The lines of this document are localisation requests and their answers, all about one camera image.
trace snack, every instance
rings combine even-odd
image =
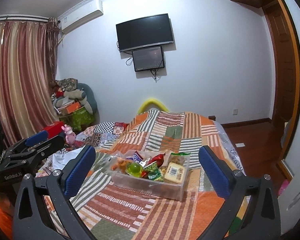
[[[155,171],[156,169],[158,169],[157,162],[148,164],[146,167],[143,168],[143,170],[147,172]]]
[[[149,164],[149,161],[151,160],[151,158],[147,158],[147,159],[145,159],[144,161],[141,161],[140,162],[140,165],[142,166],[142,167],[145,167],[145,166],[147,166],[148,164]]]
[[[154,157],[149,161],[148,164],[153,163],[153,162],[157,162],[157,166],[158,166],[158,168],[160,168],[160,167],[162,166],[163,162],[164,162],[164,156],[165,156],[165,155],[166,155],[166,154],[164,153],[164,154],[158,154],[158,155],[154,156]]]
[[[148,172],[147,171],[142,171],[141,172],[141,177],[144,178],[144,179],[147,179],[148,178]]]
[[[148,173],[148,178],[151,179],[151,180],[155,180],[155,181],[163,181],[162,176],[161,176],[161,172],[159,171],[158,168],[154,171],[150,171]]]
[[[137,151],[135,151],[134,154],[133,154],[132,160],[139,163],[143,160],[143,158],[141,157],[141,155]]]
[[[125,160],[123,158],[118,157],[117,162],[111,166],[111,170],[115,171],[117,168],[120,169],[121,173],[126,174],[127,165],[132,163],[131,160]]]
[[[190,153],[171,153],[168,159],[168,164],[172,162],[179,165],[183,165],[186,161],[185,157],[187,155],[190,155]]]
[[[142,166],[139,163],[131,163],[127,166],[126,173],[134,177],[141,177]]]
[[[166,170],[167,170],[167,166],[161,166],[160,168],[159,168],[159,171],[160,171],[160,173],[161,173],[161,177],[164,179],[164,174],[166,173]]]
[[[164,182],[181,184],[186,175],[186,168],[170,162],[164,175]]]

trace small monitor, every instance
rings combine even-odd
[[[132,51],[134,70],[151,70],[164,68],[164,57],[162,47],[151,47]]]

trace barcode label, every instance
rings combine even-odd
[[[169,174],[170,175],[172,175],[172,176],[176,176],[177,175],[177,172],[178,172],[178,169],[176,169],[176,168],[170,168],[170,172],[169,172]]]

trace pink object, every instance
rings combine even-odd
[[[287,188],[288,185],[289,185],[289,181],[287,179],[285,179],[278,191],[278,196],[280,196],[282,194],[282,192]]]
[[[72,146],[74,141],[75,141],[75,138],[77,137],[75,135],[75,133],[72,131],[72,127],[70,125],[66,125],[65,126],[62,126],[61,129],[65,132],[66,134],[66,143],[67,145],[70,145]]]

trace curtain rod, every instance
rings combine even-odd
[[[0,21],[4,20],[26,20],[26,21],[37,21],[37,22],[48,22],[47,17],[34,16],[34,15],[22,15],[22,14],[2,14],[0,15]]]

